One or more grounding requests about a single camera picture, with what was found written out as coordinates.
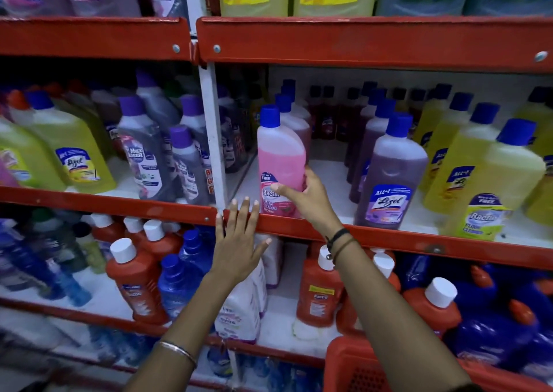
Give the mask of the person's left hand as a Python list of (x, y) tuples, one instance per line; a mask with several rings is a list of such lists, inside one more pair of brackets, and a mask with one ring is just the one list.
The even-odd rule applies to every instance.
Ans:
[[(255, 264), (254, 235), (259, 219), (259, 202), (254, 201), (253, 208), (249, 210), (250, 235), (244, 241), (238, 240), (239, 209), (238, 200), (233, 199), (228, 220), (224, 223), (225, 246), (222, 249), (214, 249), (210, 270), (216, 283), (226, 285), (229, 289), (233, 289), (238, 283), (244, 281), (257, 266)], [(223, 216), (217, 214), (216, 219), (223, 219)]]

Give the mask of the pink floor cleaner bottle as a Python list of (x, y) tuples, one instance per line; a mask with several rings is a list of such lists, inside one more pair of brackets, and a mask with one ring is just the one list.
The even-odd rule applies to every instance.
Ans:
[(274, 104), (260, 109), (257, 142), (260, 213), (293, 218), (294, 203), (271, 186), (281, 184), (303, 190), (306, 149), (294, 130), (281, 124), (280, 110)]
[(309, 161), (311, 148), (311, 130), (312, 126), (307, 120), (292, 114), (292, 99), (286, 94), (276, 94), (275, 104), (280, 111), (280, 124), (293, 130), (304, 145), (306, 151), (306, 164)]
[(294, 79), (284, 79), (280, 88), (282, 95), (288, 96), (291, 101), (291, 114), (295, 117), (302, 118), (308, 123), (311, 122), (311, 115), (303, 106), (299, 99), (296, 98), (296, 81)]

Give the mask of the person's right forearm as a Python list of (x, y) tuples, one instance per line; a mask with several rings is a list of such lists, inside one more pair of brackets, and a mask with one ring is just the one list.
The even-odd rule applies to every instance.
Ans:
[(325, 240), (393, 392), (484, 392), (345, 228)]

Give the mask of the person's left forearm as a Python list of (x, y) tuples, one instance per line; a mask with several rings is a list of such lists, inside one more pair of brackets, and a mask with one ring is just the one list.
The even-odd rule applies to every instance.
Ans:
[[(209, 272), (161, 340), (183, 347), (198, 359), (204, 340), (233, 289), (217, 284)], [(194, 371), (185, 357), (154, 347), (122, 392), (185, 392)]]

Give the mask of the blue liquid bottle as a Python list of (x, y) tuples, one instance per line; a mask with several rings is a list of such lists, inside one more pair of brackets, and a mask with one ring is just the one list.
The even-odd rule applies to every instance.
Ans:
[(163, 257), (158, 289), (162, 306), (171, 321), (175, 321), (180, 312), (196, 293), (204, 274), (194, 264), (184, 261), (176, 254)]
[(178, 257), (189, 267), (194, 267), (202, 275), (207, 274), (212, 267), (214, 246), (205, 241), (198, 229), (187, 230), (183, 234), (183, 245)]
[(16, 225), (14, 220), (0, 218), (0, 252), (23, 274), (31, 287), (37, 289), (42, 298), (65, 298), (66, 294), (46, 260), (33, 251), (24, 236), (16, 230)]
[(55, 259), (47, 259), (46, 265), (52, 272), (56, 284), (63, 291), (71, 305), (83, 307), (92, 300), (91, 293), (83, 288), (77, 280), (75, 280), (72, 273), (67, 272)]

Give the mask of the white shelf board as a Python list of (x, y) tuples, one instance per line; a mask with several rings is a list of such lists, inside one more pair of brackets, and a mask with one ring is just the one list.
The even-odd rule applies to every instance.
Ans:
[[(342, 223), (352, 224), (357, 204), (349, 200), (351, 185), (346, 181), (347, 168), (343, 164), (345, 153), (345, 143), (315, 140), (311, 144), (308, 164), (322, 180), (332, 208)], [(227, 177), (227, 182), (228, 187), (233, 189), (233, 197), (239, 202), (245, 196), (250, 197), (251, 201), (260, 200), (258, 159), (253, 159), (240, 180)], [(399, 230), (438, 235), (446, 216), (425, 209), (422, 200), (422, 194), (416, 191)], [(535, 223), (517, 210), (507, 220), (502, 232), (496, 235), (494, 242), (553, 249), (553, 227)]]
[(268, 307), (261, 319), (257, 345), (313, 358), (324, 358), (328, 345), (341, 335), (336, 325), (318, 328), (296, 318), (300, 282), (308, 245), (285, 242), (280, 283), (268, 291)]

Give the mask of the row of dark black-capped bottles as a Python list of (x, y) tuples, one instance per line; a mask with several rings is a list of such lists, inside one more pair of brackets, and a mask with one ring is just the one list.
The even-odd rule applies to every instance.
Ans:
[[(310, 84), (299, 102), (306, 106), (313, 119), (313, 139), (337, 140), (349, 142), (349, 126), (354, 114), (359, 112), (366, 100), (362, 89), (369, 85), (383, 87), (377, 81), (363, 81), (360, 86), (346, 87), (340, 93), (337, 85), (321, 83)], [(394, 99), (395, 112), (412, 116), (411, 132), (416, 129), (421, 111), (429, 94), (424, 88), (393, 87), (388, 90), (386, 98)]]

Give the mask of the purple floor cleaner bottle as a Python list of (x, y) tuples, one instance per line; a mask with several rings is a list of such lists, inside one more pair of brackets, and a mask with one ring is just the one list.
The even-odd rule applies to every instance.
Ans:
[(389, 119), (395, 112), (395, 104), (394, 99), (384, 98), (381, 100), (377, 105), (375, 116), (368, 120), (364, 126), (361, 147), (354, 162), (355, 172), (349, 193), (349, 199), (355, 204), (358, 204), (361, 199), (361, 192), (367, 176), (367, 167), (370, 165), (376, 140), (385, 134)]
[(354, 225), (399, 229), (429, 161), (425, 149), (408, 138), (411, 124), (410, 114), (394, 113), (377, 138)]
[(368, 89), (365, 86), (362, 89), (362, 96), (366, 98), (361, 105), (359, 112), (354, 114), (354, 118), (349, 126), (349, 144), (347, 147), (345, 165), (351, 169), (355, 162), (358, 148), (360, 147), (363, 128), (368, 120), (376, 114), (377, 105), (387, 95), (388, 90), (384, 87), (376, 87), (369, 85)]

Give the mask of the group of grey purple-capped bottles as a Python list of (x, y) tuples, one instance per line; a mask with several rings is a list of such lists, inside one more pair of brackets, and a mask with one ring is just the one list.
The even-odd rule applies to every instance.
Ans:
[(141, 200), (216, 205), (204, 100), (193, 75), (162, 85), (138, 67), (134, 89), (105, 79), (86, 86), (128, 162)]

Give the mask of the row of clear blue bottles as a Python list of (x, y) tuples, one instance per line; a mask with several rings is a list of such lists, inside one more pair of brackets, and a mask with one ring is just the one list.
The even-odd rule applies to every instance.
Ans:
[[(138, 367), (160, 341), (159, 337), (130, 333), (95, 325), (86, 326), (90, 342), (100, 361), (115, 363), (120, 360)], [(270, 357), (258, 357), (238, 353), (238, 369), (250, 369), (266, 380), (268, 392), (323, 392), (321, 369), (280, 361)], [(234, 374), (230, 352), (225, 347), (207, 348), (206, 361), (212, 373), (223, 379)]]

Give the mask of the silver bangle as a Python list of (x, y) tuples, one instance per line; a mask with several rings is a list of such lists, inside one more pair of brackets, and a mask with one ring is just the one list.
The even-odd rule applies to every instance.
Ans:
[(185, 350), (183, 347), (180, 347), (178, 345), (175, 345), (175, 344), (173, 344), (171, 342), (168, 342), (168, 341), (165, 341), (165, 340), (157, 341), (156, 347), (160, 348), (160, 349), (161, 348), (167, 349), (167, 350), (169, 350), (173, 353), (176, 353), (176, 354), (178, 354), (182, 357), (185, 357), (192, 364), (192, 370), (194, 371), (194, 370), (197, 369), (197, 358), (194, 357), (187, 350)]

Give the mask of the red plastic basket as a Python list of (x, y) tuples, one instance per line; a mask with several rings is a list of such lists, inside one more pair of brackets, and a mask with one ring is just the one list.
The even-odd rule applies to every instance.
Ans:
[[(539, 380), (460, 360), (460, 365), (484, 392), (553, 392)], [(360, 337), (337, 337), (327, 348), (323, 392), (391, 392), (370, 343)]]

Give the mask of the yellow blue-capped cleaner bottle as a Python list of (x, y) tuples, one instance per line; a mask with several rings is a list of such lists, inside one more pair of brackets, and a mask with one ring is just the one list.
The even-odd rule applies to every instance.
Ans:
[(480, 158), (499, 135), (492, 125), (501, 109), (491, 102), (477, 103), (470, 115), (460, 102), (452, 102), (427, 147), (432, 158), (421, 182), (423, 206), (449, 214)]
[(452, 84), (439, 83), (429, 91), (420, 120), (412, 136), (412, 140), (427, 148), (429, 141), (439, 121), (449, 107), (449, 96)]
[(536, 139), (553, 122), (553, 87), (536, 86), (530, 92), (527, 100), (515, 111), (514, 118), (535, 122), (536, 129), (529, 140), (528, 148), (532, 148)]
[(43, 90), (25, 91), (24, 96), (34, 111), (33, 129), (53, 150), (71, 186), (88, 194), (114, 190), (116, 180), (88, 125), (56, 108)]
[(553, 139), (536, 147), (536, 153), (543, 153), (546, 170), (543, 178), (529, 196), (524, 214), (535, 223), (553, 227)]
[(543, 158), (529, 150), (536, 122), (511, 118), (477, 162), (439, 235), (495, 241), (544, 177)]

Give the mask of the dark green-capped bottle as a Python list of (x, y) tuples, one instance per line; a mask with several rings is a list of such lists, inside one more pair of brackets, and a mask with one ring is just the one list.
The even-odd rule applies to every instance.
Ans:
[(31, 230), (42, 254), (52, 258), (62, 269), (77, 273), (88, 267), (73, 231), (50, 209), (35, 208), (32, 211)]

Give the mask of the group of blue orange-capped bottles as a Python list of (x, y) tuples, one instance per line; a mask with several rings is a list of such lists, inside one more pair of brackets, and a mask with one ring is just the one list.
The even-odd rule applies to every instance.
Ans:
[(402, 293), (452, 282), (460, 325), (443, 336), (459, 359), (553, 386), (553, 271), (396, 252)]

